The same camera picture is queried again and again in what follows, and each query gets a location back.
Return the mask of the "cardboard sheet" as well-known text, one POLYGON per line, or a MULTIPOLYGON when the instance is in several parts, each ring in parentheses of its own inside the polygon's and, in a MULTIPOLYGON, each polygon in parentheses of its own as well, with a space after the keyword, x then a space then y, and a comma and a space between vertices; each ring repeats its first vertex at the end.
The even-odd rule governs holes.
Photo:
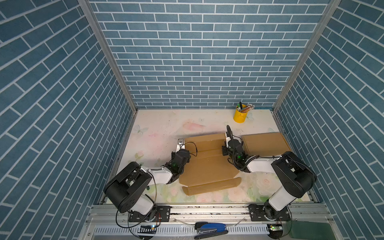
POLYGON ((223 156, 224 134, 186 138, 185 149, 190 151, 190 162, 179 177, 183 192, 188 196, 205 194, 240 185, 240 172, 223 156))

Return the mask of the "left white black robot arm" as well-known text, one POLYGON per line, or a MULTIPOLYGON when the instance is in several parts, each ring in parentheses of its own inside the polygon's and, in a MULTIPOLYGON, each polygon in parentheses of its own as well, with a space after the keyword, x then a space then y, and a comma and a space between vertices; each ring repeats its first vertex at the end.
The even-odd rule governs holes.
POLYGON ((131 162, 105 185, 104 193, 120 213, 135 211, 147 215, 155 206, 155 201, 144 194, 147 187, 175 182, 190 159, 190 152, 180 149, 173 152, 171 160, 159 168, 147 168, 131 162))

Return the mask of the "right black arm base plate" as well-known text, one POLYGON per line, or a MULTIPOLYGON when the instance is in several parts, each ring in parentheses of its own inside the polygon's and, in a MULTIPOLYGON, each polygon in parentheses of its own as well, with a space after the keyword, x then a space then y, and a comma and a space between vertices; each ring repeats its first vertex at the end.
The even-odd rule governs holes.
POLYGON ((252 222, 263 222, 263 221, 290 221, 292 219, 289 209, 283 208, 281 211, 276 211, 269 205, 248 205, 252 222))

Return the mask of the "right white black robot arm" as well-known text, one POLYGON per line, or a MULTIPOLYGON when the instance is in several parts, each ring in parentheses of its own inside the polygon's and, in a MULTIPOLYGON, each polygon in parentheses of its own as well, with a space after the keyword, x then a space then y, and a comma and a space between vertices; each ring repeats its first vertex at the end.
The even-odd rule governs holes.
POLYGON ((222 146, 223 156, 229 156, 229 163, 245 173, 264 172, 276 174, 282 186, 264 203, 263 212, 267 219, 275 220, 286 210, 287 205, 300 199, 317 181, 316 174, 293 152, 279 156, 262 157, 246 154, 237 139, 226 138, 222 146))

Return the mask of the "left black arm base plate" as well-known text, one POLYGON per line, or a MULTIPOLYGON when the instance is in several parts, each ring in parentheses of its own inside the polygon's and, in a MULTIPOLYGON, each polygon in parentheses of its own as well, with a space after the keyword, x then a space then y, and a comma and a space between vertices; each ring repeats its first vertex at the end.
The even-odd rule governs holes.
POLYGON ((144 215, 137 211, 131 211, 129 216, 129 222, 155 222, 156 220, 161 222, 169 222, 170 211, 170 206, 158 205, 154 205, 153 208, 147 214, 144 215))

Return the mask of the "cardboard box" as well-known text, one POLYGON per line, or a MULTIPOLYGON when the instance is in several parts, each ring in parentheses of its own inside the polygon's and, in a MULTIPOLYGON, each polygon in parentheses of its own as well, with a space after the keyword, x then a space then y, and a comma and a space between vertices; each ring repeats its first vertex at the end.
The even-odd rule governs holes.
POLYGON ((281 133, 263 133, 242 137, 245 152, 248 155, 271 157, 291 152, 288 142, 281 133))

